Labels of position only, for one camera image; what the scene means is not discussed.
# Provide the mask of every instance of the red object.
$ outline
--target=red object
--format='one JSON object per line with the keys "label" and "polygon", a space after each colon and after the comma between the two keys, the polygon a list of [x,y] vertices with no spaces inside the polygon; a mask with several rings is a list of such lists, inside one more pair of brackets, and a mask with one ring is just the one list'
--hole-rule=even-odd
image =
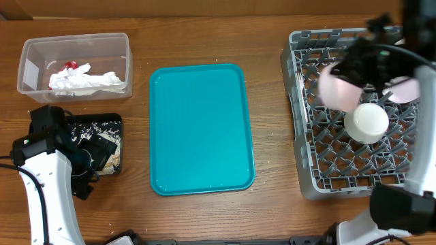
{"label": "red object", "polygon": [[77,65],[77,62],[75,61],[66,62],[66,64],[62,67],[60,71],[63,71],[65,68],[77,69],[78,67],[79,66]]}

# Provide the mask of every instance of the gray crate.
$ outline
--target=gray crate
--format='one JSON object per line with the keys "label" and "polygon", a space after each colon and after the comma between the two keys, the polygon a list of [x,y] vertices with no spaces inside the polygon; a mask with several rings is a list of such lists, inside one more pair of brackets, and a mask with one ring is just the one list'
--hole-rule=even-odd
{"label": "gray crate", "polygon": [[[401,38],[400,27],[387,30]],[[366,87],[360,102],[380,105],[389,115],[390,126],[380,141],[364,145],[345,131],[345,114],[324,107],[316,97],[320,70],[340,61],[343,49],[366,35],[366,29],[295,31],[281,54],[285,91],[294,117],[298,179],[301,193],[308,199],[362,197],[370,195],[380,182],[402,185],[413,158],[410,148],[416,102],[395,104]],[[297,73],[303,76],[303,88]]]}

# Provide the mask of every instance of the transparent container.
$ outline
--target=transparent container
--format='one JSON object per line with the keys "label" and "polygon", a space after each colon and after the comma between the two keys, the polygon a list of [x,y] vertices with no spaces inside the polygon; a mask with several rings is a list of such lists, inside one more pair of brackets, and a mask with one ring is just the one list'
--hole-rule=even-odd
{"label": "transparent container", "polygon": [[[120,85],[92,88],[50,90],[52,74],[66,62],[89,63],[88,75],[103,75],[109,71],[123,81]],[[28,39],[21,53],[18,68],[18,92],[40,103],[117,99],[133,93],[133,59],[129,38],[125,33],[102,33]]]}

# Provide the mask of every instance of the white cloth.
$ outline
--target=white cloth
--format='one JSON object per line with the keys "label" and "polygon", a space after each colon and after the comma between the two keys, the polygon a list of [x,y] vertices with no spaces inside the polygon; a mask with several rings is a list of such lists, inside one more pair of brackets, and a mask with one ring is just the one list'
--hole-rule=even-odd
{"label": "white cloth", "polygon": [[102,76],[90,76],[85,74],[91,69],[89,64],[79,66],[77,69],[65,68],[59,73],[52,74],[48,86],[53,90],[74,89],[74,88],[98,88],[83,91],[61,91],[56,95],[82,96],[91,95],[98,90],[124,93],[121,88],[103,88],[104,86],[121,85],[122,82],[113,71],[103,74]]}

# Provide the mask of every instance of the teal tray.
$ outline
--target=teal tray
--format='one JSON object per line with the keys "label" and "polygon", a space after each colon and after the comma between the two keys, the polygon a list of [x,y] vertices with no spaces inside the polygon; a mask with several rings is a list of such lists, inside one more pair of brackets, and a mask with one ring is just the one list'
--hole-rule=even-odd
{"label": "teal tray", "polygon": [[255,178],[244,73],[234,64],[150,78],[150,181],[160,195],[247,189]]}

